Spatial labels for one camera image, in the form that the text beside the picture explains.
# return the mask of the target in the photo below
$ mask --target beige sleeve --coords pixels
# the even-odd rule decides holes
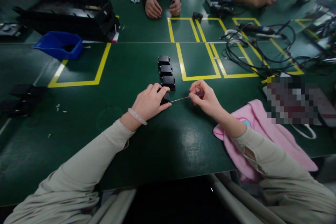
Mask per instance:
[[[93,192],[95,185],[133,134],[120,120],[115,121],[43,180],[4,224],[87,223],[92,218],[89,209],[99,200]]]
[[[282,148],[249,127],[231,140],[265,178],[260,182],[265,200],[280,218],[289,223],[336,223],[336,196]],[[245,155],[245,148],[255,160]]]

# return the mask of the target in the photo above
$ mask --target screwdriver shaft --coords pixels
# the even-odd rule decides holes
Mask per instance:
[[[185,98],[188,98],[188,96],[187,96],[187,97],[184,97],[184,98],[181,98],[181,99],[177,99],[177,100],[171,101],[170,103],[172,103],[172,102],[176,102],[176,101],[178,101],[178,100],[183,100],[183,99],[185,99]]]

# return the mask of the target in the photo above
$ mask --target yellow tape outline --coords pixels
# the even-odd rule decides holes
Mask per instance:
[[[223,21],[220,19],[220,18],[215,18],[215,17],[208,17],[208,18],[203,18],[203,19],[205,19],[205,20],[217,20],[219,23],[220,23],[220,25],[221,25],[221,27],[222,27],[222,29],[224,30],[224,32],[226,32],[226,27],[225,27],[225,25],[224,25],[224,23],[223,23]],[[247,55],[247,53],[246,53],[246,51],[244,50],[244,48],[242,47],[242,45],[240,44],[240,43],[237,43],[238,44],[238,47],[239,47],[239,49],[241,50],[241,53],[244,55],[244,57],[246,58],[246,60],[247,60],[247,62],[250,64],[250,65],[253,65],[253,63],[252,63],[252,61],[250,60],[250,58],[248,57],[248,55]],[[225,79],[230,79],[230,78],[247,78],[247,77],[258,77],[259,75],[258,74],[256,74],[256,73],[239,73],[239,74],[227,74],[226,73],[226,70],[225,70],[225,68],[224,68],[224,66],[223,66],[223,63],[222,63],[222,61],[221,61],[221,59],[220,59],[220,56],[218,55],[218,52],[217,52],[217,50],[216,50],[216,47],[215,47],[215,45],[214,44],[211,44],[211,48],[212,48],[212,51],[213,51],[213,53],[214,53],[214,55],[215,55],[215,57],[216,57],[216,60],[217,60],[217,63],[218,63],[218,65],[219,65],[219,68],[220,68],[220,70],[221,70],[221,72],[222,72],[222,74],[223,74],[223,77],[225,78]]]
[[[232,18],[232,20],[234,21],[234,23],[236,25],[238,25],[238,20],[248,20],[248,21],[254,21],[258,26],[261,26],[261,23],[256,19],[256,18],[253,18],[253,17],[234,17]],[[244,36],[244,38],[246,38],[246,40],[248,41],[248,37],[246,36],[246,34],[244,32],[241,32],[241,34]],[[285,53],[282,48],[275,42],[274,39],[270,39],[270,41],[272,42],[272,44],[286,57],[286,58],[290,58],[288,56],[287,53]],[[260,59],[260,61],[262,61],[262,57],[261,55],[259,54],[259,52],[254,48],[252,47],[252,50],[253,52],[257,55],[257,57]],[[305,74],[297,65],[294,66],[294,68],[296,69],[296,71],[291,71],[291,72],[287,72],[288,74],[291,74],[291,75],[303,75]]]
[[[192,18],[190,18],[190,17],[185,17],[185,18],[184,17],[178,17],[178,18],[177,17],[171,17],[170,18],[170,17],[168,17],[167,20],[168,20],[168,28],[169,28],[170,41],[172,43],[175,43],[175,39],[174,39],[174,33],[173,33],[173,28],[172,28],[171,20],[189,20],[196,41],[200,42],[200,38],[199,38],[199,36],[197,34],[196,27],[195,27],[195,24],[194,24]],[[192,81],[197,81],[199,79],[220,79],[222,76],[221,76],[221,74],[219,72],[219,69],[217,67],[217,64],[216,64],[216,61],[215,61],[214,56],[212,54],[212,51],[210,49],[210,46],[207,43],[207,41],[205,40],[205,37],[204,37],[203,31],[202,31],[201,25],[200,25],[200,23],[199,23],[198,20],[196,20],[196,25],[197,25],[199,33],[201,35],[202,41],[205,44],[206,50],[208,51],[208,54],[209,54],[212,66],[213,66],[216,74],[215,75],[204,75],[204,76],[187,76],[186,69],[184,67],[184,62],[183,62],[183,57],[182,57],[180,43],[175,43],[176,44],[177,55],[178,55],[178,58],[179,58],[178,61],[180,63],[180,68],[181,68],[182,80],[183,81],[191,81],[191,80]]]
[[[64,70],[65,65],[68,63],[68,60],[64,59],[61,62],[61,65],[59,66],[58,70],[56,71],[54,77],[51,79],[48,88],[63,88],[63,87],[71,87],[71,86],[88,86],[88,85],[98,85],[100,82],[100,78],[102,77],[102,73],[104,70],[104,66],[106,63],[107,56],[109,55],[109,51],[111,48],[111,43],[107,43],[105,47],[105,51],[103,53],[102,59],[100,61],[98,71],[95,77],[95,80],[89,80],[89,81],[80,81],[80,82],[57,82],[58,78],[61,76],[61,73]]]

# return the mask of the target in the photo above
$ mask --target blue plastic bin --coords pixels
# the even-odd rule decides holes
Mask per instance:
[[[49,31],[33,45],[46,54],[59,60],[75,60],[83,50],[83,39],[76,34],[62,31]],[[63,49],[63,46],[76,45],[71,52]]]

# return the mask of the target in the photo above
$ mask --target black case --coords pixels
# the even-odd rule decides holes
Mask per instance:
[[[86,9],[86,6],[97,9]],[[44,35],[49,31],[78,34],[84,40],[110,42],[120,26],[109,0],[40,0],[27,10],[14,7],[17,20]]]

